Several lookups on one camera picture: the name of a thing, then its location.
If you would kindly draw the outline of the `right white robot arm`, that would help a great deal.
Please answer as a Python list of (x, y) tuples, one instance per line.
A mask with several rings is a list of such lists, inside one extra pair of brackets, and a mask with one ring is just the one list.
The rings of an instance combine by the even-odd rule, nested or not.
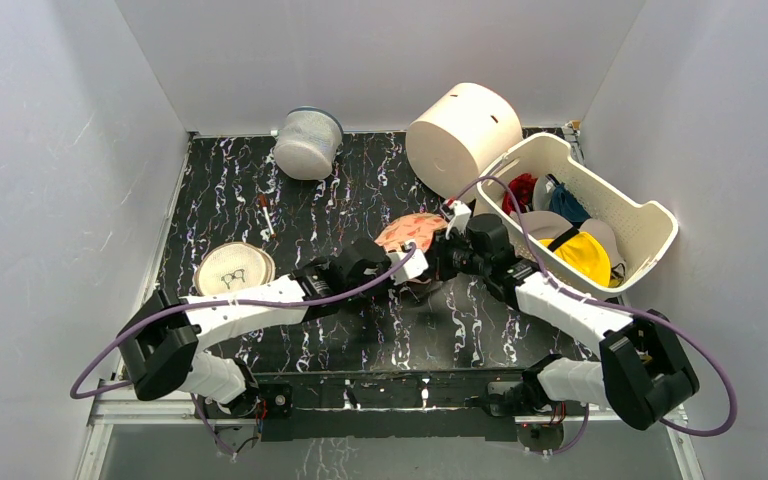
[(549, 355), (522, 373), (525, 405), (550, 413), (561, 401), (607, 407), (627, 425), (645, 430), (699, 391), (698, 377), (678, 339), (646, 313), (597, 306), (580, 293), (567, 295), (536, 262), (519, 256), (501, 220), (491, 214), (461, 228), (433, 233), (428, 276), (480, 278), (489, 294), (541, 319), (586, 346), (593, 361)]

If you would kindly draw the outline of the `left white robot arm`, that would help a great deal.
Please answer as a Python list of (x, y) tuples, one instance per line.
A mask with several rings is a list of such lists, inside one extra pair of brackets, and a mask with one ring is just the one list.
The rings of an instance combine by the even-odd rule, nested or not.
[(259, 391), (249, 367), (213, 355), (211, 347), (331, 316), (356, 298), (391, 287), (392, 264), (383, 247), (359, 239), (336, 256), (316, 258), (257, 287), (188, 298), (155, 290), (120, 331), (118, 350), (136, 397), (152, 401), (189, 392), (221, 403), (235, 416), (250, 414)]

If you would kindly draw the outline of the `strawberry print mesh laundry bag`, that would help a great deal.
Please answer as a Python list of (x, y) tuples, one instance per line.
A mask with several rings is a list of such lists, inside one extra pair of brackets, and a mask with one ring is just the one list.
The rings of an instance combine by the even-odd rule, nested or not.
[(434, 237), (434, 232), (445, 230), (448, 222), (438, 214), (413, 213), (401, 216), (388, 224), (376, 237), (375, 243), (381, 246), (393, 263), (399, 260), (391, 252), (401, 252), (401, 247), (408, 240), (414, 240), (418, 249), (427, 252)]

